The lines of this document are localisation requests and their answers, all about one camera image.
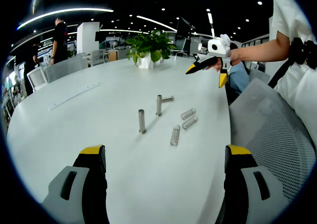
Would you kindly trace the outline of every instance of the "black shirt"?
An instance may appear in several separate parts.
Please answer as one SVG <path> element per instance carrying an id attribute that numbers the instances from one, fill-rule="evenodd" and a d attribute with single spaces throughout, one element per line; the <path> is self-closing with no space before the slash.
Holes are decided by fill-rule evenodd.
<path id="1" fill-rule="evenodd" d="M 31 72 L 36 66 L 33 56 L 38 56 L 38 46 L 32 46 L 27 49 L 25 54 L 24 74 Z"/>
<path id="2" fill-rule="evenodd" d="M 54 63 L 68 59 L 67 56 L 67 27 L 65 23 L 60 22 L 55 27 L 53 40 L 57 41 L 57 49 L 54 57 Z"/>

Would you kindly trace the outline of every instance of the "metal bolt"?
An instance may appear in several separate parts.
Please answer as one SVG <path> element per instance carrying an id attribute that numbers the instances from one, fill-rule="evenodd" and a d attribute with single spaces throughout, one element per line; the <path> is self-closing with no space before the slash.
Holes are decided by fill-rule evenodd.
<path id="1" fill-rule="evenodd" d="M 139 132 L 141 134 L 144 134 L 147 132 L 147 130 L 145 129 L 145 122 L 144 122 L 144 110 L 140 109 L 139 110 L 139 124 L 140 124 L 140 130 Z"/>
<path id="2" fill-rule="evenodd" d="M 162 108 L 162 95 L 158 95 L 156 116 L 162 115 L 161 108 Z"/>
<path id="3" fill-rule="evenodd" d="M 174 97 L 173 96 L 170 96 L 170 97 L 162 99 L 162 103 L 166 103 L 166 102 L 170 102 L 170 101 L 174 101 Z"/>

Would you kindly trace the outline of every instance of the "white shirt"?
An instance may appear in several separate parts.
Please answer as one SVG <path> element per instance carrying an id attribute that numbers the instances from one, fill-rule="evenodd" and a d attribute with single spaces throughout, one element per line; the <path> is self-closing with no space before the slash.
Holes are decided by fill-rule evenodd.
<path id="1" fill-rule="evenodd" d="M 290 42 L 299 37 L 303 43 L 311 40 L 316 44 L 310 24 L 296 2 L 273 1 L 272 26 L 289 37 Z M 295 63 L 288 68 L 274 89 L 295 110 L 317 146 L 317 69 Z"/>

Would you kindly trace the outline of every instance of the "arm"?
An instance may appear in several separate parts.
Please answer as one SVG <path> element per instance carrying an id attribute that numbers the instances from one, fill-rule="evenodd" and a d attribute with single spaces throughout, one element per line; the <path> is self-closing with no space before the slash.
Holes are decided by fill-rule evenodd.
<path id="1" fill-rule="evenodd" d="M 36 63 L 38 66 L 40 66 L 39 60 L 38 60 L 38 56 L 33 56 L 33 61 L 34 63 Z"/>
<path id="2" fill-rule="evenodd" d="M 53 51 L 52 51 L 51 64 L 54 64 L 54 57 L 55 57 L 55 54 L 56 54 L 57 46 L 58 46 L 58 42 L 54 41 L 53 42 Z"/>
<path id="3" fill-rule="evenodd" d="M 236 65 L 241 61 L 279 61 L 288 58 L 290 47 L 289 38 L 280 32 L 276 33 L 276 39 L 246 48 L 238 48 L 231 51 L 231 64 Z"/>

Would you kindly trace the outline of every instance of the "metal spring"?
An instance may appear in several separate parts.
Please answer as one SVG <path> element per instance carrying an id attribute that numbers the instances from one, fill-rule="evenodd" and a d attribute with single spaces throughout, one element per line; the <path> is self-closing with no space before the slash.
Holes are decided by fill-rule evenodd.
<path id="1" fill-rule="evenodd" d="M 189 119 L 188 121 L 184 122 L 182 124 L 182 127 L 186 130 L 188 127 L 190 127 L 191 125 L 193 125 L 196 121 L 198 121 L 198 117 L 192 117 L 191 119 Z"/>
<path id="2" fill-rule="evenodd" d="M 173 126 L 172 137 L 170 139 L 171 146 L 178 145 L 179 132 L 180 132 L 180 126 L 179 125 Z"/>
<path id="3" fill-rule="evenodd" d="M 194 115 L 196 113 L 196 109 L 189 109 L 187 112 L 182 113 L 180 116 L 183 120 L 190 117 L 191 115 Z"/>

